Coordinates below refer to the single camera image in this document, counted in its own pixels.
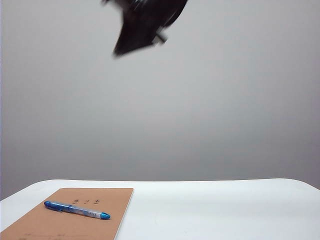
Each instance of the pen barrel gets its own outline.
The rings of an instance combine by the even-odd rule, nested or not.
[[[80,207],[75,207],[75,206],[71,205],[68,208],[68,212],[88,216],[91,218],[101,219],[101,212],[96,211],[96,210],[92,210],[92,209],[80,208]]]

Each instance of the notebook cover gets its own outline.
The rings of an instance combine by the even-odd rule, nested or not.
[[[113,240],[132,192],[133,188],[61,188],[2,231],[1,240]],[[111,218],[49,210],[44,201],[106,212]]]

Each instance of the blue pen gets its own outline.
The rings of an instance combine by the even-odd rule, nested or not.
[[[74,213],[74,214],[80,214],[92,218],[97,218],[97,219],[102,219],[102,220],[108,220],[110,219],[110,215],[97,211],[97,210],[92,210],[92,209],[86,209],[82,207],[78,207],[75,205],[71,204],[65,204],[57,201],[45,201],[44,205],[47,209],[54,210],[54,211],[59,211],[59,212],[67,212],[67,213]]]

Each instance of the pen clip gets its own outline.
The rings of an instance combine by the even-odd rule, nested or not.
[[[60,208],[56,208],[56,207],[50,207],[50,206],[46,206],[47,209],[53,210],[53,211],[57,211],[57,212],[61,212],[62,213],[62,209]]]

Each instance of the blurry black object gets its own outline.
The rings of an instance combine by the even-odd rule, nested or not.
[[[187,0],[114,0],[123,11],[123,25],[113,53],[121,56],[133,50],[165,43],[162,28],[174,23]]]

